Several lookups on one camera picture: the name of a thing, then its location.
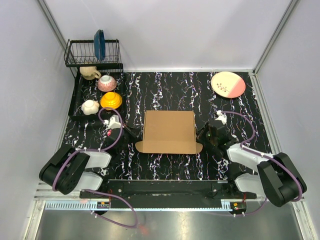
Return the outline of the brown cardboard box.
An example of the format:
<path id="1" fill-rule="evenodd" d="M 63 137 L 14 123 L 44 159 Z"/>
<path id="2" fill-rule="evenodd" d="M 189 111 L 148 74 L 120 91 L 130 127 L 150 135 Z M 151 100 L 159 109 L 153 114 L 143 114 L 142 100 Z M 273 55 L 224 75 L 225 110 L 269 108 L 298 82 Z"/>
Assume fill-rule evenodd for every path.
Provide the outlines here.
<path id="1" fill-rule="evenodd" d="M 202 151 L 196 141 L 193 111 L 147 110 L 144 115 L 143 138 L 135 143 L 145 154 L 189 154 Z"/>

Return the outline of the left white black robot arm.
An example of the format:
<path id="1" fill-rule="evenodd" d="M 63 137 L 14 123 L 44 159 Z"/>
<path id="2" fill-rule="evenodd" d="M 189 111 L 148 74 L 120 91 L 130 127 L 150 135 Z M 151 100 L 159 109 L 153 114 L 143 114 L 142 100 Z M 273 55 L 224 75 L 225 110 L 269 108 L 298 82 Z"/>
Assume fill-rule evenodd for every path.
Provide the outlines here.
<path id="1" fill-rule="evenodd" d="M 102 177 L 85 170 L 108 167 L 111 160 L 119 154 L 120 148 L 125 145 L 125 141 L 137 137 L 137 130 L 125 125 L 120 139 L 116 142 L 119 132 L 119 128 L 108 130 L 106 145 L 113 147 L 105 151 L 77 150 L 69 144 L 61 145 L 40 170 L 39 179 L 63 195 L 76 189 L 90 189 L 95 197 L 103 198 L 108 193 L 107 184 L 102 182 Z"/>

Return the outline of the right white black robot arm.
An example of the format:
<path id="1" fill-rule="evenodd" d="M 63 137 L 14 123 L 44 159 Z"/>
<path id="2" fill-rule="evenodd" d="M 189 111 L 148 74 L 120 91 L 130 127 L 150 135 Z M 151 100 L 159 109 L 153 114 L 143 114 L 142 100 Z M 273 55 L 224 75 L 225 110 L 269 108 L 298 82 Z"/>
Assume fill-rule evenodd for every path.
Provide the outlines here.
<path id="1" fill-rule="evenodd" d="M 196 139 L 215 157 L 246 166 L 255 173 L 235 173 L 227 185 L 228 195 L 239 198 L 244 193 L 265 196 L 274 206 L 282 207 L 298 201 L 307 185 L 290 157 L 283 152 L 264 153 L 241 144 L 229 133 L 220 120 L 207 122 Z"/>

